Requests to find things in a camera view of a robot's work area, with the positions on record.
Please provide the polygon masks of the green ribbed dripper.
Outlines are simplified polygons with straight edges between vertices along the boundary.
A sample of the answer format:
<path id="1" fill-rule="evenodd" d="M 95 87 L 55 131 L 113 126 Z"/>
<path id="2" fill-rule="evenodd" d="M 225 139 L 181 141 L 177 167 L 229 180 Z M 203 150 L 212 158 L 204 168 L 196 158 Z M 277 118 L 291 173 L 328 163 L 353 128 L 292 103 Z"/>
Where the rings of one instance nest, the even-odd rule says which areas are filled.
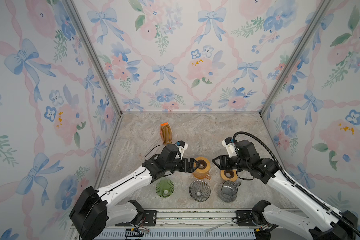
<path id="1" fill-rule="evenodd" d="M 174 183 L 169 179 L 163 179 L 156 185 L 156 193 L 161 198 L 171 196 L 175 191 Z"/>

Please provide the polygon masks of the orange glass carafe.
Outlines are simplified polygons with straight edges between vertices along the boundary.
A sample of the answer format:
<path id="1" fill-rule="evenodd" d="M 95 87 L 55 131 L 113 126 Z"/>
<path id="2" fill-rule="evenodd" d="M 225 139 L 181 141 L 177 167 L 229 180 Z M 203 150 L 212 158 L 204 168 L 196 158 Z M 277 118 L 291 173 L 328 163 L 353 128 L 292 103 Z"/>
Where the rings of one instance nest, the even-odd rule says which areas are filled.
<path id="1" fill-rule="evenodd" d="M 197 179 L 207 179 L 210 180 L 211 179 L 211 175 L 210 175 L 210 169 L 197 169 L 193 172 L 193 176 Z"/>

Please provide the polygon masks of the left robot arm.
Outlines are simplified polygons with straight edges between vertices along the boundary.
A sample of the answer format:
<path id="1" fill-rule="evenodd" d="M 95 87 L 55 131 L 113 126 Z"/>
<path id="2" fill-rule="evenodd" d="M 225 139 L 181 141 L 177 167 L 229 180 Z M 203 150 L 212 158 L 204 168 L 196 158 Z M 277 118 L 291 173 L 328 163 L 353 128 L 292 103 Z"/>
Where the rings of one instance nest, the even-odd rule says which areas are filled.
<path id="1" fill-rule="evenodd" d="M 135 200 L 119 202 L 135 191 L 174 172 L 193 173 L 201 165 L 194 158 L 184 158 L 188 145 L 183 141 L 167 144 L 161 153 L 151 156 L 126 177 L 113 184 L 84 189 L 75 203 L 70 219 L 81 240 L 93 240 L 105 228 L 128 223 L 137 226 L 143 220 L 144 209 Z"/>

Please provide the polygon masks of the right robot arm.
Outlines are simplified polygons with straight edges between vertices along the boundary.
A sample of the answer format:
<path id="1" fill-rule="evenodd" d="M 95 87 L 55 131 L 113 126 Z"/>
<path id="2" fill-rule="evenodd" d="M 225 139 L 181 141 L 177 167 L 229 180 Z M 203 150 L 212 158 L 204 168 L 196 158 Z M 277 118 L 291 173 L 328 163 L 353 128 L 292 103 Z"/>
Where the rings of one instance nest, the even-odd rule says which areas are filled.
<path id="1" fill-rule="evenodd" d="M 269 201 L 254 205 L 247 218 L 256 226 L 280 226 L 307 240 L 355 240 L 358 238 L 358 218 L 351 212 L 331 207 L 304 186 L 294 181 L 273 158 L 261 158 L 253 143 L 226 138 L 222 141 L 227 155 L 213 159 L 224 171 L 247 171 L 263 184 L 289 199 L 305 215 L 282 210 Z"/>

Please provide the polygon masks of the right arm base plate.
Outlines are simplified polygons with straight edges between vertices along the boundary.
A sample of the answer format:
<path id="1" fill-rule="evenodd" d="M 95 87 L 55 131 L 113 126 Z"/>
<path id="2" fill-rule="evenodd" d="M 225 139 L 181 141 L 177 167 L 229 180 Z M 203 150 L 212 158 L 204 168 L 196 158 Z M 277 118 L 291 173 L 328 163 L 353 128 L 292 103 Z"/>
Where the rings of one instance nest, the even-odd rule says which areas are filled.
<path id="1" fill-rule="evenodd" d="M 237 224 L 239 227 L 255 227 L 255 228 L 270 228 L 274 224 L 268 223 L 265 218 L 261 217 L 260 220 L 256 220 L 252 216 L 251 210 L 237 210 L 235 211 L 236 216 L 232 218 L 232 222 Z"/>

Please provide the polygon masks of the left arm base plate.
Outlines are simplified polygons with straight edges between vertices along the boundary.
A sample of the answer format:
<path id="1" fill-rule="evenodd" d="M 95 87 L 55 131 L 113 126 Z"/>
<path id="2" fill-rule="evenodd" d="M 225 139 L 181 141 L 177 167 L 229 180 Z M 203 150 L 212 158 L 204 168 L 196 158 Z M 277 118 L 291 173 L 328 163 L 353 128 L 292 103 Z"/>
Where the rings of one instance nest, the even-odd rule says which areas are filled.
<path id="1" fill-rule="evenodd" d="M 156 210 L 144 210 L 138 212 L 129 224 L 134 227 L 154 227 L 157 221 Z"/>

